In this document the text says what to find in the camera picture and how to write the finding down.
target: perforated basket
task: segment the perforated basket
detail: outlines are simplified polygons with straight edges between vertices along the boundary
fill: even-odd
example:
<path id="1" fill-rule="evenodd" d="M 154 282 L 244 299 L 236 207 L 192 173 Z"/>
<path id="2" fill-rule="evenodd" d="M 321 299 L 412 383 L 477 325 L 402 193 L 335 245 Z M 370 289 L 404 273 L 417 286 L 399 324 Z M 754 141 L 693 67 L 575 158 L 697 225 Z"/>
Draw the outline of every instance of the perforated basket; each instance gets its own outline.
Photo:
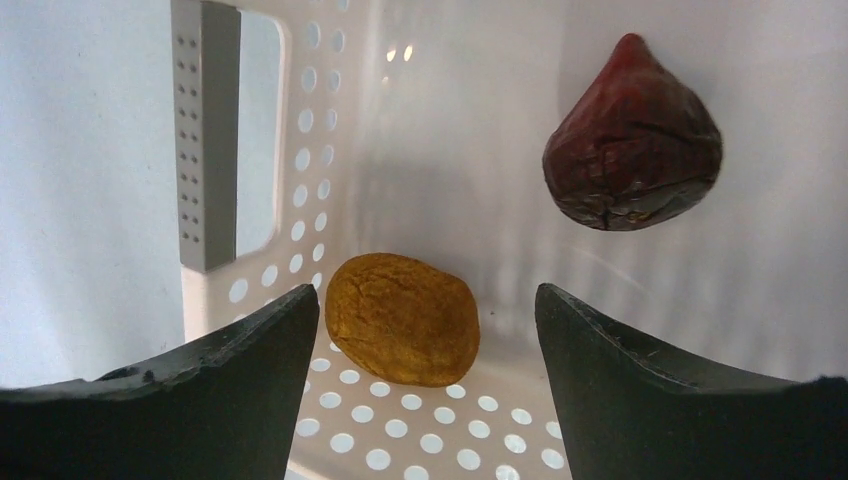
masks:
<path id="1" fill-rule="evenodd" d="M 187 340 L 297 284 L 311 282 L 323 299 L 343 261 L 372 251 L 460 276 L 481 316 L 476 364 L 447 389 L 387 385 L 346 359 L 321 327 L 292 470 L 345 480 L 569 478 L 533 320 L 542 282 L 725 363 L 794 378 L 846 367 L 836 340 L 845 338 L 844 327 L 827 322 L 802 331 L 794 320 L 848 306 L 839 292 L 821 288 L 844 272 L 819 262 L 815 276 L 792 280 L 793 268 L 806 270 L 782 252 L 811 251 L 808 237 L 790 228 L 794 220 L 822 235 L 844 232 L 838 211 L 815 210 L 821 204 L 805 198 L 827 195 L 827 205 L 844 205 L 848 197 L 841 184 L 810 173 L 830 157 L 795 168 L 770 143 L 799 130 L 833 143 L 838 132 L 806 103 L 775 93 L 794 91 L 802 75 L 787 73 L 785 46 L 779 55 L 763 42 L 748 48 L 748 27 L 766 7 L 223 3 L 274 19 L 284 39 L 275 229 L 263 248 L 235 258 L 235 124 L 221 112 L 237 109 L 238 14 L 223 4 L 174 0 Z M 821 13 L 828 5 L 835 4 L 810 8 Z M 785 5 L 771 13 L 778 24 L 796 16 Z M 699 92 L 723 128 L 728 160 L 714 192 L 687 215 L 605 235 L 556 210 L 540 159 L 548 135 L 628 31 L 643 33 Z M 779 37 L 769 32 L 757 38 Z M 815 125 L 776 119 L 793 106 Z M 836 241 L 815 245 L 817 259 L 844 251 Z M 791 298 L 776 293 L 788 288 Z M 723 317 L 732 320 L 717 323 Z M 778 348 L 790 338 L 791 353 Z"/>

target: potato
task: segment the potato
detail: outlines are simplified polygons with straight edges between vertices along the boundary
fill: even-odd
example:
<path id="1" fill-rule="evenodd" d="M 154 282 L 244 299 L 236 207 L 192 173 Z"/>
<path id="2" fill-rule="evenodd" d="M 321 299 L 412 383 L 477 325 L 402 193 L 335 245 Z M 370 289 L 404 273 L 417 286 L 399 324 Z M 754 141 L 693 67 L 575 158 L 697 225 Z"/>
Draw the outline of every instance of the potato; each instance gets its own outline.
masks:
<path id="1" fill-rule="evenodd" d="M 480 347 L 468 285 L 424 262 L 369 253 L 345 262 L 327 285 L 330 338 L 365 371 L 403 385 L 458 382 Z"/>

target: white plastic basket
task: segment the white plastic basket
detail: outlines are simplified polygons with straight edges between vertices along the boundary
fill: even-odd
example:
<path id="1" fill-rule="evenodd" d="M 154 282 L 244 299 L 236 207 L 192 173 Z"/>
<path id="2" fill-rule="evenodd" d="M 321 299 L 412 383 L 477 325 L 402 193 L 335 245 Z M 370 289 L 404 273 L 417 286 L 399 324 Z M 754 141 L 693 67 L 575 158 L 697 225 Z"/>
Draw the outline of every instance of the white plastic basket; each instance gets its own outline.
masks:
<path id="1" fill-rule="evenodd" d="M 321 327 L 294 471 L 570 478 L 533 319 L 542 282 L 735 366 L 848 371 L 848 328 L 836 320 L 848 300 L 833 286 L 848 271 L 844 2 L 224 3 L 275 19 L 284 37 L 276 227 L 259 251 L 183 269 L 186 340 L 300 283 L 323 299 L 343 261 L 372 251 L 460 276 L 481 314 L 478 360 L 447 389 L 387 385 Z M 541 153 L 629 31 L 701 95 L 725 166 L 686 215 L 605 234 L 556 210 Z M 175 23 L 186 42 L 194 32 Z M 176 60 L 191 58 L 184 48 Z"/>

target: basket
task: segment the basket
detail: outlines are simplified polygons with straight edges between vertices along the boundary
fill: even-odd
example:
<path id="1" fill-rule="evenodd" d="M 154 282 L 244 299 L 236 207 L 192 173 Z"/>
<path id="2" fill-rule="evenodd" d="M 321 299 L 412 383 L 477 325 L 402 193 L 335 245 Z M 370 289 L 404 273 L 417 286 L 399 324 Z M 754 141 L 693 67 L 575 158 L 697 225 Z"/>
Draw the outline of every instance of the basket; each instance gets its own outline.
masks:
<path id="1" fill-rule="evenodd" d="M 542 282 L 726 363 L 796 378 L 822 365 L 848 367 L 834 339 L 846 338 L 845 328 L 799 331 L 803 325 L 793 323 L 803 312 L 848 307 L 841 293 L 819 288 L 838 268 L 821 264 L 806 282 L 790 281 L 795 264 L 779 255 L 812 248 L 791 221 L 840 231 L 830 223 L 839 212 L 811 213 L 812 203 L 797 202 L 817 185 L 833 205 L 844 205 L 844 189 L 793 170 L 780 151 L 780 137 L 792 128 L 822 125 L 776 122 L 767 106 L 773 94 L 721 93 L 794 88 L 783 70 L 745 63 L 733 52 L 745 22 L 763 9 L 731 16 L 729 6 L 642 3 L 634 9 L 624 1 L 173 0 L 187 341 L 298 284 L 312 283 L 323 299 L 342 262 L 372 251 L 454 273 L 478 300 L 479 357 L 460 384 L 445 389 L 384 383 L 319 328 L 292 471 L 345 480 L 570 478 L 567 432 L 556 421 L 533 322 Z M 278 22 L 284 45 L 274 232 L 238 258 L 235 125 L 232 115 L 221 114 L 238 105 L 237 9 Z M 775 15 L 786 20 L 790 10 Z M 673 222 L 605 235 L 556 210 L 541 153 L 627 31 L 655 41 L 658 57 L 711 108 L 725 132 L 729 179 Z M 782 105 L 811 112 L 799 102 Z M 819 130 L 818 138 L 833 132 Z M 752 135 L 769 140 L 746 143 Z M 763 146 L 770 141 L 775 145 Z M 780 208 L 789 213 L 775 214 Z M 770 232 L 765 253 L 763 229 Z M 836 241 L 816 245 L 833 255 L 844 251 Z M 774 295 L 784 288 L 787 297 Z M 751 320 L 717 327 L 728 314 Z M 757 328 L 766 333 L 753 333 Z M 795 351 L 782 352 L 780 339 L 792 335 Z"/>

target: white surface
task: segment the white surface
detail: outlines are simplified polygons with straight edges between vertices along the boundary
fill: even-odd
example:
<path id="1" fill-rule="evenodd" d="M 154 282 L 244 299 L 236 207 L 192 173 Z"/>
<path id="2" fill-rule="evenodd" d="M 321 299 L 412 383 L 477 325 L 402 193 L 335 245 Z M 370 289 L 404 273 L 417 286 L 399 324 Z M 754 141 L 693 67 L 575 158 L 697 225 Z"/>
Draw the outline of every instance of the white surface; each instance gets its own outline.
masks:
<path id="1" fill-rule="evenodd" d="M 292 452 L 300 471 L 402 478 L 421 465 L 431 478 L 459 480 L 506 476 L 500 464 L 509 461 L 522 478 L 549 478 L 544 461 L 559 466 L 562 445 L 548 425 L 555 418 L 533 327 L 540 282 L 734 366 L 799 380 L 848 373 L 848 3 L 350 0 L 339 12 L 339 1 L 245 0 L 284 20 L 293 49 L 275 204 L 280 235 L 188 285 L 187 300 L 215 312 L 210 324 L 225 324 L 316 273 L 323 293 L 350 255 L 389 250 L 468 281 L 484 337 L 464 397 L 396 386 L 383 396 L 364 373 L 341 381 L 354 367 L 322 331 L 315 355 L 326 362 L 310 372 L 301 414 L 300 431 L 313 435 L 297 437 Z M 133 11 L 92 1 L 22 5 L 0 7 L 0 383 L 96 375 L 181 335 L 167 3 Z M 315 49 L 310 22 L 320 27 Z M 345 33 L 341 53 L 336 29 Z M 726 155 L 702 205 L 615 235 L 556 211 L 540 157 L 627 31 L 642 33 L 700 94 Z M 257 70 L 243 78 L 272 76 L 273 52 L 265 53 L 269 60 L 256 57 Z M 318 78 L 309 94 L 298 90 L 307 66 Z M 338 93 L 327 89 L 333 70 L 342 76 Z M 253 101 L 273 106 L 276 95 Z M 306 108 L 314 124 L 301 133 Z M 252 134 L 273 129 L 274 116 L 254 115 Z M 273 147 L 256 142 L 255 158 L 266 159 Z M 334 160 L 325 165 L 328 144 Z M 311 162 L 298 172 L 303 147 Z M 245 190 L 268 191 L 270 177 L 245 177 Z M 322 199 L 324 180 L 331 188 Z M 266 219 L 270 209 L 259 206 L 267 196 L 259 198 L 251 215 Z M 327 226 L 316 229 L 321 212 Z M 292 241 L 299 221 L 303 233 Z M 41 239 L 43 228 L 50 234 Z M 254 238 L 258 246 L 266 237 Z M 302 262 L 289 275 L 295 255 Z M 262 286 L 272 264 L 278 278 Z M 240 278 L 247 292 L 230 303 Z M 337 407 L 321 405 L 328 392 L 341 399 Z M 419 408 L 410 409 L 409 395 Z M 368 422 L 354 418 L 367 412 L 360 405 L 370 409 Z M 439 422 L 439 407 L 455 421 Z M 516 408 L 530 414 L 529 425 L 513 418 Z M 390 420 L 403 421 L 406 435 L 387 434 Z M 475 435 L 486 431 L 480 424 L 471 431 L 475 420 L 486 424 L 485 439 Z M 344 435 L 354 439 L 349 450 Z M 474 472 L 463 469 L 477 462 L 469 449 L 480 456 Z M 387 468 L 369 468 L 385 466 L 383 450 Z"/>

